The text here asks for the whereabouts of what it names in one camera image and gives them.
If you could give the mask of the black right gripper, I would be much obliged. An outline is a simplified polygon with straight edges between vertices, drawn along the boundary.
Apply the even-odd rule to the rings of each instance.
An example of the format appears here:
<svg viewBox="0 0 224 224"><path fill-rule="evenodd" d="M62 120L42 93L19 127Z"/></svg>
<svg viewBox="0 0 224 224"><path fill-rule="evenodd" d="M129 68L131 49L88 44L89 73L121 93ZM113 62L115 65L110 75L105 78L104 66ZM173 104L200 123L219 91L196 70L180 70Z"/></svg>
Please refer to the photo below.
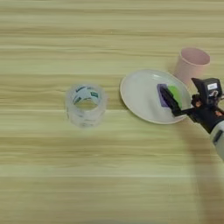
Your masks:
<svg viewBox="0 0 224 224"><path fill-rule="evenodd" d="M192 82L198 89L199 94L203 95L205 93L204 81L192 78ZM207 133L211 133L218 123L224 121L224 111L218 107L220 97L212 96L208 98L208 102L204 102L198 94L194 94L192 96L192 107L181 110L172 92L167 87L161 87L160 93L174 116L188 115L195 123L199 123Z"/></svg>

